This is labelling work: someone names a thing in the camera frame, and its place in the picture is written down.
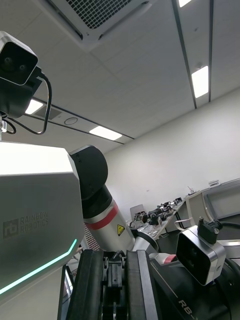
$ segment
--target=camera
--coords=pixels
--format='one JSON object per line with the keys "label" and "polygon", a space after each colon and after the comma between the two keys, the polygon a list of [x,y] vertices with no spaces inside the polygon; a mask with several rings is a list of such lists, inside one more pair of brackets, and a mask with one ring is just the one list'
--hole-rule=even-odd
{"label": "camera", "polygon": [[179,234],[176,256],[191,275],[206,286],[220,276],[226,251],[220,243],[211,244],[203,239],[195,225]]}
{"label": "camera", "polygon": [[0,78],[24,85],[38,63],[38,57],[24,43],[0,31]]}

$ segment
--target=air conditioning vent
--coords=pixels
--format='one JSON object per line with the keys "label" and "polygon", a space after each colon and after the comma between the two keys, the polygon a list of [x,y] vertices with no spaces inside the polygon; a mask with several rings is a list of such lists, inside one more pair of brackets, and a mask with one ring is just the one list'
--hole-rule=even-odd
{"label": "air conditioning vent", "polygon": [[127,29],[157,0],[33,0],[86,52]]}
{"label": "air conditioning vent", "polygon": [[133,0],[66,0],[90,29],[97,29]]}

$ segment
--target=ceiling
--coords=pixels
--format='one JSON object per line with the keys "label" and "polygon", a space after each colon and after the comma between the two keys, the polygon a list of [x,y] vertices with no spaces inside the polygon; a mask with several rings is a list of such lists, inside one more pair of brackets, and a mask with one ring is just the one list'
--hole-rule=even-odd
{"label": "ceiling", "polygon": [[[1,0],[0,30],[38,55],[53,104],[137,138],[240,86],[239,12],[239,0],[192,0],[182,8],[177,0],[158,0],[127,30],[85,53],[32,0]],[[199,63],[211,70],[210,96],[194,99],[189,75]],[[35,96],[47,100],[46,87]],[[54,121],[69,117],[63,112]],[[25,116],[20,121],[34,130],[43,125]],[[89,132],[96,125],[79,119],[72,127]],[[4,139],[69,152],[88,144],[104,153],[120,146],[51,123],[44,135],[17,127]]]}

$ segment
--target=fluorescent light panel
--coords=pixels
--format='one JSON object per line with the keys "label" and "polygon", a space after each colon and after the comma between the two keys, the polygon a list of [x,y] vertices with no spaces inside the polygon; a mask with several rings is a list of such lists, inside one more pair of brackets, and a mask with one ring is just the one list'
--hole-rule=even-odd
{"label": "fluorescent light panel", "polygon": [[122,135],[120,133],[117,133],[115,131],[103,128],[102,126],[97,126],[96,128],[92,129],[91,131],[89,131],[91,134],[96,135],[96,136],[100,136],[103,138],[107,138],[110,140],[117,140],[118,138],[120,138]]}
{"label": "fluorescent light panel", "polygon": [[43,106],[43,103],[32,99],[25,113],[28,115],[31,115],[34,112],[36,112],[38,109],[40,109],[42,106]]}
{"label": "fluorescent light panel", "polygon": [[192,73],[192,84],[195,98],[199,98],[209,92],[209,67],[205,67]]}
{"label": "fluorescent light panel", "polygon": [[186,4],[188,4],[191,0],[179,0],[179,6],[182,8]]}

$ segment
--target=white wall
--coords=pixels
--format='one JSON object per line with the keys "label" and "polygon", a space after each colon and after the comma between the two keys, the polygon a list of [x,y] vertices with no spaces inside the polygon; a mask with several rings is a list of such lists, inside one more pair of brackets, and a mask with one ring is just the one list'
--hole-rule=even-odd
{"label": "white wall", "polygon": [[240,177],[240,89],[105,155],[107,187],[124,217],[184,197],[188,186]]}

